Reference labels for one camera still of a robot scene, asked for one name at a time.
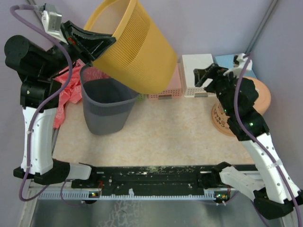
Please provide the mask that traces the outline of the blue perforated plastic basket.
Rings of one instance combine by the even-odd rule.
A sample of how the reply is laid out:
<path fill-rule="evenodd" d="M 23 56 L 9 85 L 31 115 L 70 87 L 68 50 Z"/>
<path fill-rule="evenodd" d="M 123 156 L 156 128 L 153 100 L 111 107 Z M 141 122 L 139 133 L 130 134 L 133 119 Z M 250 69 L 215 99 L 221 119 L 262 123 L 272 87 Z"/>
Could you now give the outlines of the blue perforated plastic basket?
<path fill-rule="evenodd" d="M 232 68 L 233 67 L 233 58 L 234 58 L 234 54 L 215 56 L 214 63 L 216 63 L 219 66 L 224 67 L 224 68 Z M 253 72 L 253 70 L 245 73 L 244 76 L 252 77 L 255 79 L 257 78 L 255 73 Z"/>

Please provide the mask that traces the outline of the pink perforated plastic basket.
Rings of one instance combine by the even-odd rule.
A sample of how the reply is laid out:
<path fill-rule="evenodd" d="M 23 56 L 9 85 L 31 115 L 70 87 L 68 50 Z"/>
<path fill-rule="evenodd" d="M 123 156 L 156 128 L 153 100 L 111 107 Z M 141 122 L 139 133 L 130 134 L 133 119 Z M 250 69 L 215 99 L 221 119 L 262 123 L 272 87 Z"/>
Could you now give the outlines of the pink perforated plastic basket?
<path fill-rule="evenodd" d="M 179 98 L 182 96 L 182 85 L 179 76 L 178 65 L 175 67 L 173 76 L 167 88 L 159 94 L 148 95 L 150 100 L 160 100 L 163 98 Z"/>

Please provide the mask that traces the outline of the orange plastic bin liner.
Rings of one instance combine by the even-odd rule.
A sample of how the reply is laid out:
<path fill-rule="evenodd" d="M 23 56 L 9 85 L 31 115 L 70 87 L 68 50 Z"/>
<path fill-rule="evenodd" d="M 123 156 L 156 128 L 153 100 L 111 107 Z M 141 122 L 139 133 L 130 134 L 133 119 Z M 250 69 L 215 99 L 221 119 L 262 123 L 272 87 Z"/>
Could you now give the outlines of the orange plastic bin liner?
<path fill-rule="evenodd" d="M 258 98 L 255 101 L 254 108 L 261 115 L 263 115 L 266 110 L 269 108 L 271 103 L 271 94 L 267 86 L 258 79 L 244 76 L 246 79 L 251 79 L 254 82 L 255 89 L 258 92 Z M 212 107 L 211 118 L 213 121 L 214 127 L 220 132 L 227 136 L 235 137 L 233 132 L 230 130 L 229 125 L 227 124 L 228 116 L 225 115 L 225 112 L 217 100 Z"/>

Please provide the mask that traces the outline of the green perforated plastic basket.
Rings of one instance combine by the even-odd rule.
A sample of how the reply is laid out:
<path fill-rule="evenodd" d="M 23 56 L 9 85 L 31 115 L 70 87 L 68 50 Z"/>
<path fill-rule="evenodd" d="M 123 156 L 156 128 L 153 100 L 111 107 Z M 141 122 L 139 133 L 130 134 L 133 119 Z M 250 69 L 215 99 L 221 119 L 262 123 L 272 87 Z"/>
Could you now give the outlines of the green perforated plastic basket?
<path fill-rule="evenodd" d="M 146 94 L 139 94 L 138 100 L 144 100 L 146 98 Z"/>

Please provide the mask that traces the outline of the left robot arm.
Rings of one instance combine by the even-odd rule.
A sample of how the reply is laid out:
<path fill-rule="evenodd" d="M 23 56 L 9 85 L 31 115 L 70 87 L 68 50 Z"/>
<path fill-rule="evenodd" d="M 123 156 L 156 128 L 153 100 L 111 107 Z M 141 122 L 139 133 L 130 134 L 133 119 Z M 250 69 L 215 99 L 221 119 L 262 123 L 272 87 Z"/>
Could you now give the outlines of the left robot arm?
<path fill-rule="evenodd" d="M 79 179 L 92 188 L 98 184 L 93 167 L 59 161 L 52 156 L 53 122 L 62 86 L 55 78 L 63 69 L 72 70 L 77 60 L 91 64 L 116 39 L 109 34 L 83 30 L 70 21 L 61 24 L 61 31 L 60 45 L 49 50 L 21 35 L 14 35 L 5 43 L 5 63 L 22 82 L 20 104 L 25 122 L 23 160 L 13 175 L 33 179 L 41 185 Z"/>

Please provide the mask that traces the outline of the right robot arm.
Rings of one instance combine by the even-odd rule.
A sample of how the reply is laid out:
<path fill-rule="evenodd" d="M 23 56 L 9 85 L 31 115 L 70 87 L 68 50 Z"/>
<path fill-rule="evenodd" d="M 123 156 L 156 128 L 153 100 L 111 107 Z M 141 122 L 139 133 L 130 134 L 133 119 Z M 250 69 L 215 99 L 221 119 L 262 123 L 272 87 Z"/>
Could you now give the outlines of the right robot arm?
<path fill-rule="evenodd" d="M 303 192 L 287 174 L 273 145 L 269 127 L 254 108 L 258 98 L 254 81 L 238 78 L 215 63 L 206 69 L 194 69 L 193 73 L 196 87 L 216 94 L 228 116 L 230 130 L 249 152 L 262 179 L 256 181 L 223 162 L 213 168 L 212 183 L 217 187 L 226 184 L 235 188 L 268 220 L 282 218 L 295 210 L 301 226 L 299 207 L 303 203 Z"/>

